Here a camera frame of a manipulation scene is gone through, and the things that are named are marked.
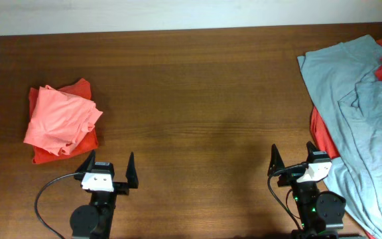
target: wooden table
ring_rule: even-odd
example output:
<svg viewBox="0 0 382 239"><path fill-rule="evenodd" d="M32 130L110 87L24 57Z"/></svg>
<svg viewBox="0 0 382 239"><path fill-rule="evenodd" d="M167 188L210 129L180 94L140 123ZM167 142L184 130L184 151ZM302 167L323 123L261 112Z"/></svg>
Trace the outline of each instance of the wooden table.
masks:
<svg viewBox="0 0 382 239"><path fill-rule="evenodd" d="M55 238L36 219L34 198L87 155L33 165L23 143L27 95L79 78L104 112L97 160L114 163L115 180L124 181L135 152L140 188L117 198L112 238L290 232L295 225L267 190L267 168L273 143L292 165L306 159L312 139L296 57L366 34L382 38L382 23L0 37L0 238ZM274 188L284 200L288 189ZM39 207L69 238L70 214L89 199L66 179ZM363 233L344 221L343 233Z"/></svg>

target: folded cloth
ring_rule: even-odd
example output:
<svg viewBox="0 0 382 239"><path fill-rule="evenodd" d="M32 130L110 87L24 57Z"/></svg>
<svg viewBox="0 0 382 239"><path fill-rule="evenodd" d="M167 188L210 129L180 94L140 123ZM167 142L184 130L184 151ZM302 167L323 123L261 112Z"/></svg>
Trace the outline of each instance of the folded cloth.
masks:
<svg viewBox="0 0 382 239"><path fill-rule="evenodd" d="M73 84L71 86L66 86L58 91L65 92L73 95L77 95L80 97L83 97L87 100L91 99L91 85L88 81L84 79L80 79L76 84ZM32 118L36 102L38 100L38 90L31 88L29 92L29 114ZM79 143L75 143L76 147L70 147L68 148L68 151L70 152L69 155L61 153L60 155L55 155L53 153L49 153L45 149L41 149L37 146L34 146L34 158L33 163L40 164L40 163L47 163L50 161L60 160L60 159L68 159L73 156L79 155L81 153L85 153L87 151L90 151L92 149L98 148L98 140L96 136L95 129L92 129L89 133L86 133L85 136L83 136L83 139Z"/></svg>
<svg viewBox="0 0 382 239"><path fill-rule="evenodd" d="M382 47L382 39L376 41L378 45ZM381 78L382 81L382 67L380 67L375 75L378 78ZM326 151L331 159L335 159L340 156L340 153L337 150L336 145L332 141L330 132L328 131L324 120L321 118L316 107L313 107L312 116L310 118L310 132L314 138L318 148L322 151Z"/></svg>
<svg viewBox="0 0 382 239"><path fill-rule="evenodd" d="M346 211L382 238L382 48L369 35L298 57L300 71L341 157L327 187Z"/></svg>

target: orange cloth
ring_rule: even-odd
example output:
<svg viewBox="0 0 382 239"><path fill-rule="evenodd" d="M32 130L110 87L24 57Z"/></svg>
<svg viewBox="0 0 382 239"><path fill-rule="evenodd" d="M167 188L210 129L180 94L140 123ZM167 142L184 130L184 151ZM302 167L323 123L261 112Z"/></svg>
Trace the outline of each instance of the orange cloth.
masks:
<svg viewBox="0 0 382 239"><path fill-rule="evenodd" d="M76 84L73 84L71 86L66 86L58 91L76 95L83 97L87 100L91 99L91 84L84 80L80 79ZM36 102L38 100L38 90L31 88L29 92L29 115L32 118ZM98 140L95 129L92 129L89 133L85 134L83 140L77 144L77 146L70 152L69 155L66 154L60 154L59 156L55 154L51 154L45 149L41 149L39 147L33 146L34 149L34 157L33 157L33 163L41 164L41 163L47 163L55 160L60 159L68 159L73 156L85 153L87 151L91 151L92 149L98 148Z"/></svg>
<svg viewBox="0 0 382 239"><path fill-rule="evenodd" d="M40 87L24 142L55 155L69 155L102 113L91 100Z"/></svg>
<svg viewBox="0 0 382 239"><path fill-rule="evenodd" d="M377 40L377 44L382 46L382 39ZM380 75L382 75L382 67L376 71L375 75L380 78ZM321 118L321 115L315 107L313 107L312 117L310 118L310 132L312 133L312 137L314 138L318 148L322 151L326 151L331 159L335 159L340 156L340 153L332 141L330 132L328 131L324 120Z"/></svg>

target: black cable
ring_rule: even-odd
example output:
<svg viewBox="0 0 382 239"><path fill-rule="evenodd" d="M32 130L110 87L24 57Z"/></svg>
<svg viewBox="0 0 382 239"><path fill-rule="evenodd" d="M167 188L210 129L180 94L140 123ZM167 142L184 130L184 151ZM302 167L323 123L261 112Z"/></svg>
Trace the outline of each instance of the black cable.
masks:
<svg viewBox="0 0 382 239"><path fill-rule="evenodd" d="M289 210L290 212L291 212L290 207L288 207L288 196L290 195L291 191L292 191L292 189L290 189L290 190L288 191L288 193L286 194L286 197L285 197L285 205L286 205L286 207L288 208L288 210ZM295 218L300 219L298 216L294 215L294 213L291 212L291 214L292 214Z"/></svg>
<svg viewBox="0 0 382 239"><path fill-rule="evenodd" d="M38 220L44 224L44 226L49 229L51 232L55 233L55 235L57 235L59 238L61 239L65 239L60 233L58 233L57 231L55 231L54 229L52 229L43 219L42 217L40 217L40 214L38 212L38 200L39 200L39 197L40 195L44 192L44 190L49 187L51 184L55 183L56 181L59 181L60 179L64 179L66 177L70 177L70 176L74 176L74 175L79 175L79 174L83 174L83 173L70 173L70 174L67 174L67 175L63 175L61 177L58 177L56 179L53 179L51 182L45 184L45 186L43 186L41 188L41 190L39 191L39 193L37 194L36 196L36 199L34 200L34 213L36 214L36 216L38 217Z"/></svg>
<svg viewBox="0 0 382 239"><path fill-rule="evenodd" d="M286 211L286 213L288 213L288 215L290 215L291 219L294 221L294 223L296 224L297 228L299 230L302 230L300 228L300 225L298 224L296 218L292 215L292 213L290 212L290 210L285 207L285 205L283 204L283 202L281 202L281 200L277 197L277 195L274 193L274 191L272 190L272 187L271 187L271 179L273 177L273 174L269 175L269 178L268 178L268 189L269 191L271 192L272 196L277 200L277 202L283 207L283 209Z"/></svg>

